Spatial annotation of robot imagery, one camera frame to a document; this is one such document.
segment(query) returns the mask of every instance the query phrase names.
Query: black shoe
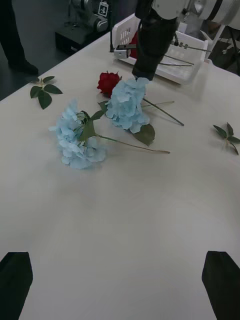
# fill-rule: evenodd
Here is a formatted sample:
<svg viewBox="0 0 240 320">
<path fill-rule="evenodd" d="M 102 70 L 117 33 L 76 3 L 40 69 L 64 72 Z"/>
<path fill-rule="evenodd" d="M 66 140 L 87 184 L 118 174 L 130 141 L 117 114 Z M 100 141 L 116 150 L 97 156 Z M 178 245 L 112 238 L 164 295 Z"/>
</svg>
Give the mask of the black shoe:
<svg viewBox="0 0 240 320">
<path fill-rule="evenodd" d="M 27 60 L 23 60 L 18 63 L 8 62 L 11 69 L 24 72 L 29 75 L 38 75 L 39 70 L 34 65 L 30 64 Z"/>
</svg>

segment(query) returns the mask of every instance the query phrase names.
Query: gray floor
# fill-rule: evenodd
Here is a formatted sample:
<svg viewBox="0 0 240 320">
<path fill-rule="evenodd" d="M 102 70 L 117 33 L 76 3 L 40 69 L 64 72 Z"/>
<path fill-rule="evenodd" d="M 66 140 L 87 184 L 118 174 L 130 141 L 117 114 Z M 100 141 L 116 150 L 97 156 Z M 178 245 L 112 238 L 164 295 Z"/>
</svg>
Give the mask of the gray floor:
<svg viewBox="0 0 240 320">
<path fill-rule="evenodd" d="M 55 47 L 55 30 L 67 21 L 69 0 L 12 0 L 18 32 L 27 60 L 42 74 L 68 55 Z M 137 0 L 118 0 L 119 21 L 131 14 Z M 9 69 L 0 46 L 0 100 L 31 81 L 31 77 Z"/>
</svg>

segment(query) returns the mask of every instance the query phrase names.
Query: black trousers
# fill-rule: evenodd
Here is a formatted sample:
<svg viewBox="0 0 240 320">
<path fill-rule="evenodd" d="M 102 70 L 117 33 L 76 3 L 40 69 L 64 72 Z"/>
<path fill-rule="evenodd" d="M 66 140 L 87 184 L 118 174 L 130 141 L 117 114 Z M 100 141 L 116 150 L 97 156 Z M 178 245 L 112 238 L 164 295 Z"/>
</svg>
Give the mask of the black trousers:
<svg viewBox="0 0 240 320">
<path fill-rule="evenodd" d="M 0 0 L 0 42 L 10 63 L 19 63 L 25 59 L 12 0 Z"/>
</svg>

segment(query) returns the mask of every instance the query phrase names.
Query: machine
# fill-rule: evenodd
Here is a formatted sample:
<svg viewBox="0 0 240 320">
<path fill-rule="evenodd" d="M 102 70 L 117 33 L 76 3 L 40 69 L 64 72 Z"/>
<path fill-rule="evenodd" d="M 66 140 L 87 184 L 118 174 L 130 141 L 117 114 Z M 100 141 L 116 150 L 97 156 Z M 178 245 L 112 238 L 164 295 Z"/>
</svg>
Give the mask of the machine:
<svg viewBox="0 0 240 320">
<path fill-rule="evenodd" d="M 108 0 L 69 0 L 68 21 L 55 32 L 56 47 L 71 55 L 100 38 L 108 31 L 110 11 Z"/>
<path fill-rule="evenodd" d="M 153 79 L 176 34 L 178 17 L 187 12 L 240 30 L 240 0 L 138 0 L 137 61 L 132 71 L 135 77 Z M 115 54 L 123 49 L 128 48 L 119 47 Z"/>
</svg>

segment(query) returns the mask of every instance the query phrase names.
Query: person's leg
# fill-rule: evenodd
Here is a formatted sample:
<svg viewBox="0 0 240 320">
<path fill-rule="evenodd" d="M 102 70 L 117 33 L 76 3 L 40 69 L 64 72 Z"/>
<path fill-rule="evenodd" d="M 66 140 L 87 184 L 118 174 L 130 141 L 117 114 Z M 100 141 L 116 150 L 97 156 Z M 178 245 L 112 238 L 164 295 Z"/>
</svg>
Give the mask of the person's leg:
<svg viewBox="0 0 240 320">
<path fill-rule="evenodd" d="M 38 69 L 26 61 L 18 33 L 12 0 L 0 0 L 0 43 L 11 68 L 37 74 Z"/>
</svg>

